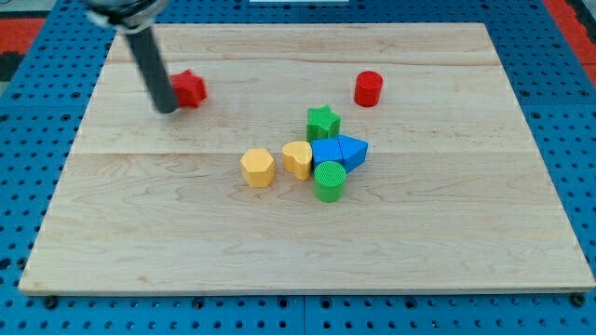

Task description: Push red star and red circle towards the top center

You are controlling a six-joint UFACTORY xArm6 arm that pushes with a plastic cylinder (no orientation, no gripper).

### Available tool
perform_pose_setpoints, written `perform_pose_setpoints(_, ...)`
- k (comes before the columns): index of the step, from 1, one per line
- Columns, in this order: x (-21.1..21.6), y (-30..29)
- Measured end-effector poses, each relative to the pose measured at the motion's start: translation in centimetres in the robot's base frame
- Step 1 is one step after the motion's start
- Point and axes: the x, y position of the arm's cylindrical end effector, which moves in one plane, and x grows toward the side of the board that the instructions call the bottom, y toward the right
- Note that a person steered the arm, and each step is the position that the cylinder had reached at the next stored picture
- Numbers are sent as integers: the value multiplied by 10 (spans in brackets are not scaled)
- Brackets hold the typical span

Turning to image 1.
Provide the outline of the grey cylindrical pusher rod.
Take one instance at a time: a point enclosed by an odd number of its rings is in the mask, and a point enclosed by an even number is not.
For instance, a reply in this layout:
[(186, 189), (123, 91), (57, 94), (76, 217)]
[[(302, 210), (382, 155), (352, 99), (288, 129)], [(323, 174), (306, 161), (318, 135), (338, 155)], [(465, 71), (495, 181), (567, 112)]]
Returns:
[(126, 39), (155, 109), (161, 114), (174, 112), (179, 102), (152, 29), (147, 27), (136, 33), (127, 33)]

